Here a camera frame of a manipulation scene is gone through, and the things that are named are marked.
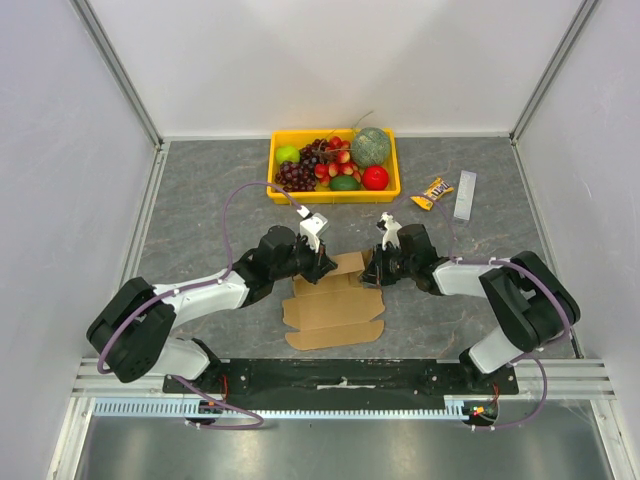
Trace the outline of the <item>purple grape bunch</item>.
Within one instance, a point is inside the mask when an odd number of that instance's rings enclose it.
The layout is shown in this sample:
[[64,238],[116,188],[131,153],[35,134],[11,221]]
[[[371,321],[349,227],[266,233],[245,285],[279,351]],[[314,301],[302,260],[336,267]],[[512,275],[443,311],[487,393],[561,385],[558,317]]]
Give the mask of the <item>purple grape bunch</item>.
[[312,192],[322,187],[314,174],[314,167],[317,161],[314,159],[313,144],[315,141],[297,148],[300,151],[300,161],[298,163],[284,163],[277,165],[274,180],[276,184],[282,186],[288,192]]

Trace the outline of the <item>green netted melon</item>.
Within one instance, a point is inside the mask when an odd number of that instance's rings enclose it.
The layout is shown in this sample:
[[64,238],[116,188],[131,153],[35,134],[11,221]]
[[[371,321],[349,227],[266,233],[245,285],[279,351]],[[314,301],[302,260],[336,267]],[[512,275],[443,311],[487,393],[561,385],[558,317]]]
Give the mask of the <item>green netted melon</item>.
[[351,142],[351,156],[362,168],[381,166],[391,154],[391,139],[380,128],[366,127]]

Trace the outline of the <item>green apple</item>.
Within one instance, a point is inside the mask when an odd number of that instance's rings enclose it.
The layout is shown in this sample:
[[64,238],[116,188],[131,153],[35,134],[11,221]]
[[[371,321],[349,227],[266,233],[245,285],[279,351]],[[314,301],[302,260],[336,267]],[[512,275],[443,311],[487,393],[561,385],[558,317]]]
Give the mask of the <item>green apple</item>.
[[300,151],[293,145],[284,145],[276,149],[275,160],[278,165],[284,163],[298,163],[300,161]]

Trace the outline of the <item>yellow candy packet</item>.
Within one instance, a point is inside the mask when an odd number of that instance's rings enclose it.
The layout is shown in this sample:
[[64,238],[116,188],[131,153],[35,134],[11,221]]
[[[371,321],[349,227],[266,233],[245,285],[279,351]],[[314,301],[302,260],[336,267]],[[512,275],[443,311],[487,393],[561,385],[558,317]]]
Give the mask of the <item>yellow candy packet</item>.
[[411,200],[421,209],[431,211],[436,202],[453,191],[454,187],[450,183],[437,177],[421,195],[412,196]]

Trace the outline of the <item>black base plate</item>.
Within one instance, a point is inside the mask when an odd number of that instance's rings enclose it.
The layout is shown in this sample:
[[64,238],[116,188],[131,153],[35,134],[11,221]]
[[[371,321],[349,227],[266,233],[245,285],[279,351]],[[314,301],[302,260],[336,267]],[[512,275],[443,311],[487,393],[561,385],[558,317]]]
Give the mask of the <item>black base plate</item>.
[[429,395],[516,395],[515,370],[473,374],[457,361],[433,359],[228,359],[217,360],[190,382],[204,393],[257,396],[291,387],[415,390]]

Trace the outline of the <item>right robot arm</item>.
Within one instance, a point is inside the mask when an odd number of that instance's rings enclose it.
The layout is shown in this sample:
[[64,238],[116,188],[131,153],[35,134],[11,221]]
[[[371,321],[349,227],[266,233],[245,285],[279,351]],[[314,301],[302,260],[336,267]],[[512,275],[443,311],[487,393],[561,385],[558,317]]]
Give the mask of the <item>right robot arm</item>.
[[469,393],[483,392],[506,365],[568,338],[581,318],[576,300],[532,251],[484,261],[446,258],[421,224],[402,226],[383,215],[377,228],[382,240],[361,274],[364,284],[386,287],[410,279],[430,295],[488,301],[498,326],[459,357],[458,381]]

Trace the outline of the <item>brown cardboard box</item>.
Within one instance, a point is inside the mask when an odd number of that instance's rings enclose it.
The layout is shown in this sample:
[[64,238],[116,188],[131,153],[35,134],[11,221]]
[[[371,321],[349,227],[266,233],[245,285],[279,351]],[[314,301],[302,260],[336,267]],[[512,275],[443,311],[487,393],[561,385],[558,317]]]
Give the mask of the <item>brown cardboard box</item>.
[[385,327],[382,292],[360,282],[368,259],[365,252],[340,254],[334,257],[337,268],[317,283],[293,279],[293,296],[282,302],[291,347],[311,351],[379,339]]

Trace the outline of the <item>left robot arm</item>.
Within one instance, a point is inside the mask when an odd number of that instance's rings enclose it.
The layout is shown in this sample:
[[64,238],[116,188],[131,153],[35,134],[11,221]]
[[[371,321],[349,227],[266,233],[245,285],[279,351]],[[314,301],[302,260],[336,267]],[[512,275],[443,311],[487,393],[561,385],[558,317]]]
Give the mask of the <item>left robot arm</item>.
[[99,354],[98,370],[130,383],[149,374],[177,374],[198,393],[219,382],[219,369],[197,339],[170,336],[173,328],[219,311],[251,306],[282,279],[301,276],[316,284],[337,269],[316,237],[274,226],[230,271],[191,282],[151,285],[128,280],[92,322],[86,338]]

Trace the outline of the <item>yellow plastic tray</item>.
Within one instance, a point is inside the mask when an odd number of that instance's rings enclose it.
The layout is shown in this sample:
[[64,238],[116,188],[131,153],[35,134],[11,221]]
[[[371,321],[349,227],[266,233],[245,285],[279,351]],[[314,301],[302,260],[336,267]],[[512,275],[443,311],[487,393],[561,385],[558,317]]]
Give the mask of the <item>yellow plastic tray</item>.
[[[287,191],[281,192],[284,187],[279,184],[277,188],[268,187],[267,196],[276,204],[288,204],[288,195],[301,203],[389,203],[396,199],[401,191],[401,177],[399,171],[398,155],[396,149],[395,133],[389,128],[383,128],[390,140],[390,153],[387,155],[381,167],[387,172],[389,180],[382,190],[370,190],[360,186],[357,190],[332,190],[329,185],[323,186],[319,182],[313,191]],[[316,139],[332,138],[338,136],[344,141],[352,141],[356,133],[352,129],[330,130],[283,130],[276,131],[271,136],[269,151],[269,163],[267,169],[267,181],[276,184],[276,175],[279,173],[279,165],[276,161],[276,151],[280,147],[295,146],[305,147]]]

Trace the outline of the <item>green avocado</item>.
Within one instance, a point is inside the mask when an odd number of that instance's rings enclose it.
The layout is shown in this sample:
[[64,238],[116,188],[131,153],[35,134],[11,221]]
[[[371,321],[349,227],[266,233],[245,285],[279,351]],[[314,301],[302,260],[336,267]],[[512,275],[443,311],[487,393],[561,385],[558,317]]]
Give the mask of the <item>green avocado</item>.
[[333,177],[329,182],[331,191],[359,191],[361,189],[360,182],[353,176],[340,175]]

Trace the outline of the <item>red tomato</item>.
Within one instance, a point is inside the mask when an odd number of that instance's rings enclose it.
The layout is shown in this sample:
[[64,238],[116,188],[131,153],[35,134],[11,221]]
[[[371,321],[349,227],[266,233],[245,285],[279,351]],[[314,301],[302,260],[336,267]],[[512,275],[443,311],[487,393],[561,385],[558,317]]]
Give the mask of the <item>red tomato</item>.
[[362,185],[366,190],[383,191],[389,182],[389,173],[382,166],[367,167],[362,173]]

